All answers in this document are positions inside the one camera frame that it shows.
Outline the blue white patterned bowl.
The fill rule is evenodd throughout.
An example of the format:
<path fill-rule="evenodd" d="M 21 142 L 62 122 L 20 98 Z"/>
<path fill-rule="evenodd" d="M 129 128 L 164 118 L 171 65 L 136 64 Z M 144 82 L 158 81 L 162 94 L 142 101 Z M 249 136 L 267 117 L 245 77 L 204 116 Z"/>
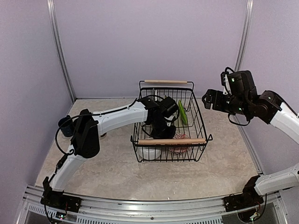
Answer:
<path fill-rule="evenodd" d="M 184 133 L 176 133 L 173 137 L 174 140 L 189 139 L 190 137 Z M 188 151 L 189 147 L 183 143 L 177 143 L 169 147 L 169 151 L 173 154 L 184 154 Z"/>

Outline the navy blue mug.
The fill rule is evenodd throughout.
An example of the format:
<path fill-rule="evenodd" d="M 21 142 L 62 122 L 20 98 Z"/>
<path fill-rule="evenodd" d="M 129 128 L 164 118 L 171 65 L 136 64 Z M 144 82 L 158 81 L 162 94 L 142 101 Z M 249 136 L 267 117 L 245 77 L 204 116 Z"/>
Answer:
<path fill-rule="evenodd" d="M 61 118 L 58 122 L 58 127 L 60 127 L 60 131 L 64 137 L 72 137 L 74 135 L 75 128 L 70 115 Z"/>

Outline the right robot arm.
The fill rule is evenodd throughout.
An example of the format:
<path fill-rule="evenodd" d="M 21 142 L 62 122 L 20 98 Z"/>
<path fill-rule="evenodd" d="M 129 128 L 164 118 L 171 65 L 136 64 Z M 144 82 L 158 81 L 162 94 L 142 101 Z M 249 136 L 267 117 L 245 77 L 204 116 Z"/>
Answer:
<path fill-rule="evenodd" d="M 202 97 L 206 109 L 225 112 L 228 116 L 243 115 L 247 122 L 257 117 L 299 141 L 299 115 L 274 91 L 258 94 L 249 70 L 233 71 L 227 67 L 221 73 L 223 91 L 209 89 Z M 239 195 L 226 197 L 225 204 L 249 207 L 263 203 L 263 196 L 299 184 L 298 164 L 270 175 L 251 177 Z"/>

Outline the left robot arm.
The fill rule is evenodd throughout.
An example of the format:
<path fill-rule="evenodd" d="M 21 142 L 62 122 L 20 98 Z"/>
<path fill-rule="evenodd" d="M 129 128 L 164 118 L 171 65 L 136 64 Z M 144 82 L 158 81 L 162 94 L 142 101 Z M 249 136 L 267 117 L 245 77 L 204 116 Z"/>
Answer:
<path fill-rule="evenodd" d="M 172 139 L 176 131 L 172 116 L 177 112 L 179 108 L 174 99 L 155 101 L 148 96 L 124 107 L 102 112 L 84 109 L 79 115 L 67 118 L 66 122 L 75 122 L 74 133 L 53 175 L 43 181 L 43 198 L 57 208 L 65 204 L 63 192 L 67 183 L 85 161 L 99 153 L 100 136 L 123 126 L 145 123 L 152 126 L 151 138 Z"/>

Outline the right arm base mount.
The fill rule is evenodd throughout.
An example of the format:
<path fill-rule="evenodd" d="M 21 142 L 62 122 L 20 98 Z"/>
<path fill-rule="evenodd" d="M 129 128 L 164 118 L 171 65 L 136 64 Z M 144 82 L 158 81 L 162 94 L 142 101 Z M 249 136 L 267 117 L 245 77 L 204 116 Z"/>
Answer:
<path fill-rule="evenodd" d="M 244 188 L 240 194 L 231 194 L 223 198 L 226 212 L 242 210 L 263 202 L 263 197 L 258 195 L 253 187 Z"/>

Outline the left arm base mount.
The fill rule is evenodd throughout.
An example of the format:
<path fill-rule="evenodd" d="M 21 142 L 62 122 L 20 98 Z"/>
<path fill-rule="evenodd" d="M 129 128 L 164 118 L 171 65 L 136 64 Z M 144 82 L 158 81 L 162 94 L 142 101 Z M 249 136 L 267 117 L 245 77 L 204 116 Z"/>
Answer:
<path fill-rule="evenodd" d="M 67 196 L 64 194 L 43 196 L 41 198 L 41 204 L 43 205 L 75 213 L 78 213 L 81 202 L 82 199 L 79 197 Z"/>

